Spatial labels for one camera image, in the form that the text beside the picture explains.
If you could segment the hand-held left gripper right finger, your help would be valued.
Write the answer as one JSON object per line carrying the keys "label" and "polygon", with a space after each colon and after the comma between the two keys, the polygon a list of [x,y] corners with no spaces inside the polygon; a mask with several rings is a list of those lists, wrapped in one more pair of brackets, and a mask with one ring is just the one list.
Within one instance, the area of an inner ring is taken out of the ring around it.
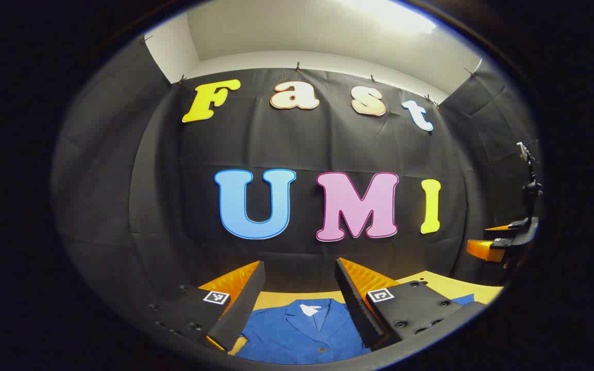
{"label": "hand-held left gripper right finger", "polygon": [[436,342],[486,308],[480,301],[447,298],[424,280],[398,283],[344,258],[336,260],[335,277],[354,327],[372,351]]}

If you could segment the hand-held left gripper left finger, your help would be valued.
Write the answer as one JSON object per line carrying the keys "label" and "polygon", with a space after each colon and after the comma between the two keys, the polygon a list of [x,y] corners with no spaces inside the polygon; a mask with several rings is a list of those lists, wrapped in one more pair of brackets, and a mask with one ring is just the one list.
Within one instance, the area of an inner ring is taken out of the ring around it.
{"label": "hand-held left gripper left finger", "polygon": [[247,324],[265,282],[265,264],[255,261],[200,286],[181,285],[177,293],[149,305],[151,320],[177,338],[180,347],[227,353]]}

